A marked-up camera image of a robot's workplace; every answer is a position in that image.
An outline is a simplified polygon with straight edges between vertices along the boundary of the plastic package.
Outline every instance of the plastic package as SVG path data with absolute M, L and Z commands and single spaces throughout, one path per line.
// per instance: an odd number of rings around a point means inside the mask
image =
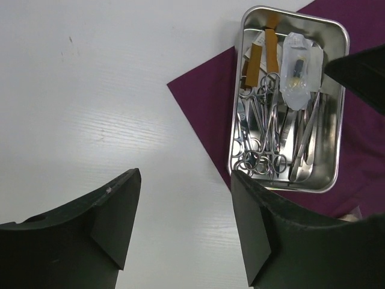
M 310 100 L 307 67 L 312 44 L 298 33 L 290 33 L 283 42 L 280 91 L 292 110 L 305 108 Z

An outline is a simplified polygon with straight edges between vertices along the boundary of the purple cloth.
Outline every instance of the purple cloth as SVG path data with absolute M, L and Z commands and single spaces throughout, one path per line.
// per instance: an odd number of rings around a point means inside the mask
M 351 53 L 385 43 L 384 0 L 316 0 L 301 13 L 333 19 L 348 30 Z M 168 84 L 227 185 L 235 51 L 228 49 Z M 340 217 L 359 206 L 363 217 L 385 212 L 385 117 L 346 91 L 339 177 L 327 193 L 280 194 Z

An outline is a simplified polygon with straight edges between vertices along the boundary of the maroon cloth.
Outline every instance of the maroon cloth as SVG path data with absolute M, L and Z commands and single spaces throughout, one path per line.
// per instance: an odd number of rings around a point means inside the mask
M 300 10 L 345 26 L 351 53 L 385 43 L 384 11 L 384 0 L 316 0 Z M 230 48 L 168 84 L 227 185 L 235 61 L 235 50 Z M 332 217 L 357 206 L 363 217 L 385 212 L 385 117 L 349 91 L 339 165 L 336 185 L 324 194 L 280 194 Z

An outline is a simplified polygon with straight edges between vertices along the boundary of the stainless steel tray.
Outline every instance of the stainless steel tray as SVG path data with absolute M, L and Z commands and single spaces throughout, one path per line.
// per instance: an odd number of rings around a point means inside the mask
M 275 28 L 282 43 L 290 32 L 303 34 L 307 39 L 313 40 L 324 50 L 324 66 L 331 60 L 348 54 L 350 39 L 346 29 L 339 23 L 300 13 L 279 10 L 275 8 L 256 6 L 246 12 L 242 18 L 241 33 L 238 40 L 238 63 L 236 71 L 235 97 L 232 117 L 232 133 L 230 139 L 228 171 L 234 168 L 239 160 L 241 148 L 238 138 L 238 120 L 236 116 L 238 95 L 244 65 L 244 53 L 251 46 L 252 41 L 259 31 L 264 30 L 269 19 L 277 19 Z M 343 103 L 345 89 L 327 75 L 322 76 L 322 97 L 319 101 L 319 113 L 317 116 L 316 133 L 310 138 L 313 142 L 313 150 L 309 155 L 314 157 L 312 164 L 300 169 L 301 181 L 291 182 L 289 180 L 289 169 L 279 174 L 278 178 L 271 179 L 268 176 L 253 174 L 253 178 L 260 179 L 260 184 L 273 190 L 294 190 L 309 193 L 324 193 L 334 186 L 338 175 L 340 136 L 342 129 Z M 252 109 L 246 107 L 248 121 L 251 118 Z M 256 125 L 250 124 L 250 134 L 254 138 L 259 137 Z M 290 131 L 284 154 L 288 163 L 292 162 L 292 151 L 294 147 L 294 133 Z

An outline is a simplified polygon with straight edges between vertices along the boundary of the white surface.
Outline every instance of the white surface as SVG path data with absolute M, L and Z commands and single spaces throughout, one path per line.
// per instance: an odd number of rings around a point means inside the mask
M 308 2 L 3 1 L 0 222 L 139 167 L 117 289 L 247 288 L 230 193 L 166 83 L 232 46 L 248 8 Z

